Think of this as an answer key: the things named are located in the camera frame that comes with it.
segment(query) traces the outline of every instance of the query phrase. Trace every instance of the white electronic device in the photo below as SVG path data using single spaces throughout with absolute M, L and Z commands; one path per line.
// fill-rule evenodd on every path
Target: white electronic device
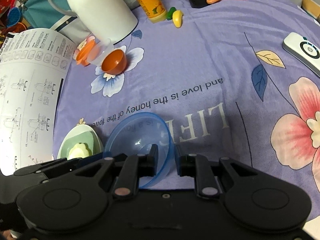
M 320 78 L 319 48 L 306 37 L 290 33 L 283 41 L 283 48 L 310 68 Z

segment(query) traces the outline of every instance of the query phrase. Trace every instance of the teal fabric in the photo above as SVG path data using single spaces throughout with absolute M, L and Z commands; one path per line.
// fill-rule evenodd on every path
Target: teal fabric
M 70 10 L 67 0 L 54 0 L 57 6 Z M 22 14 L 34 28 L 50 29 L 64 14 L 56 11 L 47 0 L 28 0 L 27 10 Z

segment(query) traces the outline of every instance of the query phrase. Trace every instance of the blue leaf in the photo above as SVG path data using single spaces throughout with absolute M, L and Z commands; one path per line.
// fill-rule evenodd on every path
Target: blue leaf
M 262 64 L 256 66 L 252 70 L 251 79 L 254 89 L 256 90 L 261 101 L 263 102 L 263 95 L 264 91 L 266 90 L 268 76 Z
M 142 38 L 142 31 L 140 30 L 136 30 L 135 32 L 131 33 L 131 35 L 135 38 L 139 38 L 141 39 Z

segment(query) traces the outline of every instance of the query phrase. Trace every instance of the paper manual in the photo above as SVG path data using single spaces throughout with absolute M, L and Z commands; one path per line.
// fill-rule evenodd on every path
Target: paper manual
M 76 45 L 44 28 L 9 34 L 0 49 L 0 168 L 52 159 L 58 99 Z

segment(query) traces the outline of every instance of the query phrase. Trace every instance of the orange cup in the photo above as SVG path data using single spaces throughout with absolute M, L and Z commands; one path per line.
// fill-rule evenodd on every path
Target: orange cup
M 102 62 L 101 69 L 109 75 L 119 75 L 127 67 L 127 57 L 121 49 L 115 49 Z
M 76 63 L 77 65 L 82 64 L 84 66 L 89 65 L 90 63 L 87 62 L 87 57 L 89 55 L 89 52 L 92 50 L 92 48 L 96 45 L 96 42 L 94 40 L 89 41 L 79 52 L 78 56 L 76 57 Z

